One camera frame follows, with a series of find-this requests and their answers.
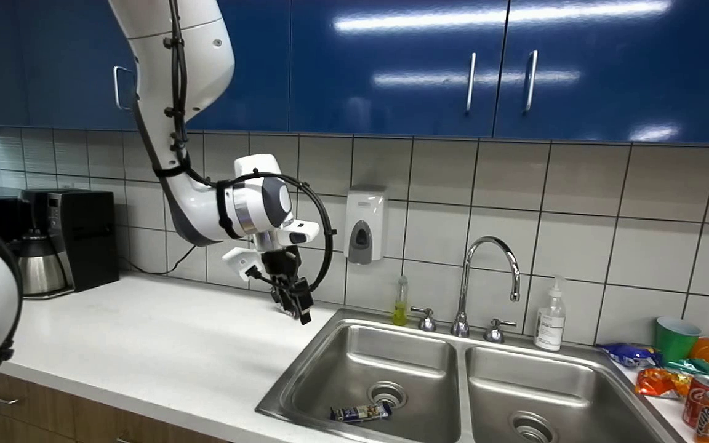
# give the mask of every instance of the faucet handle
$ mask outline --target faucet handle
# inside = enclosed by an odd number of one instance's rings
[[[501,334],[501,329],[500,329],[501,325],[516,326],[515,323],[501,323],[500,318],[493,318],[493,325],[485,326],[482,340],[485,340],[485,342],[504,342],[504,334]]]
[[[418,329],[427,329],[432,331],[436,329],[436,323],[432,323],[432,309],[431,307],[411,307],[414,314],[422,314],[418,320]]]

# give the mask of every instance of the soap bottle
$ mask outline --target soap bottle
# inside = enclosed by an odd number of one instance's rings
[[[560,331],[565,326],[565,304],[560,301],[560,278],[554,278],[547,302],[536,309],[536,336],[533,345],[542,349],[558,349]]]
[[[409,282],[405,282],[405,276],[402,276],[399,278],[399,292],[397,292],[397,301],[393,301],[393,314],[390,314],[393,325],[409,325],[405,292],[409,292]]]

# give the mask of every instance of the wall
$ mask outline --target wall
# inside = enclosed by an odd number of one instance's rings
[[[344,264],[336,235],[317,301],[386,312],[405,274],[411,304],[451,323],[461,256],[490,234],[518,258],[521,301],[506,301],[504,256],[479,248],[469,274],[474,326],[500,318],[533,331],[552,276],[565,276],[568,342],[650,342],[655,314],[686,318],[709,334],[709,147],[273,133],[195,133],[189,147],[212,178],[232,178],[238,155],[275,152],[283,171],[325,197],[339,232],[349,187],[386,189],[386,258]],[[171,232],[134,133],[4,131],[0,184],[110,189],[120,254],[147,270],[189,248]],[[315,219],[304,200],[298,214]],[[248,287],[219,260],[227,248],[196,248],[171,276]],[[319,256],[319,244],[302,254],[308,274]]]

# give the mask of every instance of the sink basin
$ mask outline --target sink basin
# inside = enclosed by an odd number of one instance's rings
[[[589,360],[521,349],[467,349],[474,440],[655,443],[632,394]]]
[[[330,408],[393,403],[386,420],[341,424]],[[339,309],[255,411],[352,440],[680,443],[595,349],[542,351],[393,326]]]

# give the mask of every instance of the sink drain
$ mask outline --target sink drain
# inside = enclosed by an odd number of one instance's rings
[[[378,382],[372,386],[372,400],[373,403],[389,403],[393,408],[402,408],[405,403],[405,389],[397,382]]]
[[[511,415],[511,429],[518,432],[525,440],[536,440],[536,443],[554,443],[557,436],[549,426],[549,420],[533,411],[518,411]]]

